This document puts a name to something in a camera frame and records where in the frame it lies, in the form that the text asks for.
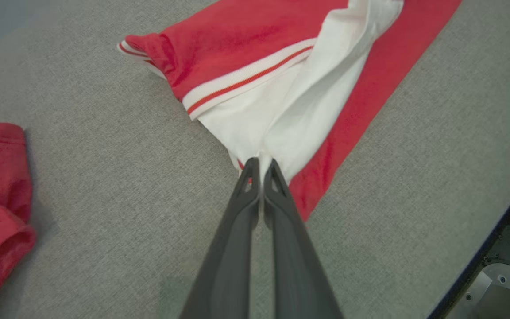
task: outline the red and white shirt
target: red and white shirt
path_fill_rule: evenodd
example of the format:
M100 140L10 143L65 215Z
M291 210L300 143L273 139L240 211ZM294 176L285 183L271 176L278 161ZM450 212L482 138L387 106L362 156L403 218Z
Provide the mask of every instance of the red and white shirt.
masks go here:
M275 158L306 219L459 2L220 0L118 48L168 81L236 167Z

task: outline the gray fabric surface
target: gray fabric surface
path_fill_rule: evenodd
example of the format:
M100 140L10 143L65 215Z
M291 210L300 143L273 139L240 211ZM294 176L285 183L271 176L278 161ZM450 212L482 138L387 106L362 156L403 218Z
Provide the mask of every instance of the gray fabric surface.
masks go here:
M114 46L209 3L57 0L0 42L0 121L26 131L38 232L0 319L178 316L237 173ZM308 229L348 318L419 318L509 204L510 2L464 0ZM272 317L270 249L259 223L252 318Z

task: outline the gray table surface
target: gray table surface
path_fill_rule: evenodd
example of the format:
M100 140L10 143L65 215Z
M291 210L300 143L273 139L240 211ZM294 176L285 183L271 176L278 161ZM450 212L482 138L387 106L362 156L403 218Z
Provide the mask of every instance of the gray table surface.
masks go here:
M115 44L210 2L0 0L0 121L25 129L38 232L0 318L178 316L237 172ZM509 204L510 1L464 0L307 225L348 318L420 318ZM252 318L272 317L270 249L261 223Z

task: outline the white fabric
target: white fabric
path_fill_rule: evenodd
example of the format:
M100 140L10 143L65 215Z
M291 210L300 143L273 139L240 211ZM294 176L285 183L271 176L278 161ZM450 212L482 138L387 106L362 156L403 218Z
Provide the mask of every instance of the white fabric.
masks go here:
M332 10L308 58L198 116L245 163L259 156L261 174L275 158L287 181L326 138L366 62L373 42L401 12L402 0L351 0Z
M276 74L280 74L296 63L303 61L310 55L310 48L312 48L315 43L316 38L313 38L289 45L271 54L270 56L266 56L261 60L255 61L242 67L241 69L235 70L231 73L223 75L222 77L215 78L211 81L198 85L184 96L182 99L182 104L188 111L188 109L190 109L194 103L197 103L210 94L220 91L221 89L234 87L246 79L256 77L259 73L269 70L274 66L280 65L273 71L265 72L264 75L253 81L250 81L245 85L231 89L229 92L206 101L200 107L190 113L190 118L194 120L207 109L210 109L211 107L218 105L219 103L222 103L223 101L226 101L232 97L240 95L241 93L245 93L250 89L257 87L258 85L261 85L265 81L269 81L269 79L272 79Z
M125 50L129 51L129 53L123 51L120 46L123 47ZM148 61L150 62L151 59L145 56L144 52L140 52L133 49L127 42L125 42L125 40L123 40L121 43L119 43L119 45L117 45L117 50L121 52L123 55L134 59L140 65L147 67L152 73L162 77L163 79L166 79L164 74L162 74L162 72L159 69L148 63Z

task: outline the red stripe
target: red stripe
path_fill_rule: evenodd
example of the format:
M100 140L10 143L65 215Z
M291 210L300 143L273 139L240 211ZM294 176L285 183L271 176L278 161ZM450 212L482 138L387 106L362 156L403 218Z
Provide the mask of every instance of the red stripe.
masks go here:
M233 91L234 89L237 89L238 87L241 87L243 85L246 85L247 83L250 83L252 81L255 81L256 79L262 77L263 75L266 75L272 71L275 71L277 70L279 67L281 67L282 65L284 65L286 62L289 62L290 60L292 60L293 58L295 58L296 56L300 55L301 53L303 52L306 52L308 50L312 49L312 46L310 47L306 47L300 51L297 51L295 53L292 53L291 55L289 55L288 57L285 58L285 60L282 60L281 62L275 64L274 66L272 67L269 67L269 69L267 70L263 70L255 75L253 75L252 77L250 78L247 78L239 83L235 83L234 85L232 86L228 86L226 87L225 89L221 89L219 91L215 91L214 93L206 96L206 97L203 97L202 99L200 99L200 101L197 101L196 103L194 103L192 106L190 106L190 108L188 109L188 114L191 114L192 112L194 112L195 109L197 109L198 107L200 107L202 104L206 103L207 101L215 98L215 97L218 97L224 93L228 93L229 91Z
M131 51L127 51L127 50L123 47L123 45L121 45L121 43L119 43L119 48L120 48L123 52L125 52L125 53L127 53L127 54L131 54L131 55L133 55L133 56L148 57L148 55L145 55L145 54L139 54L139 53L134 53L134 52L131 52Z

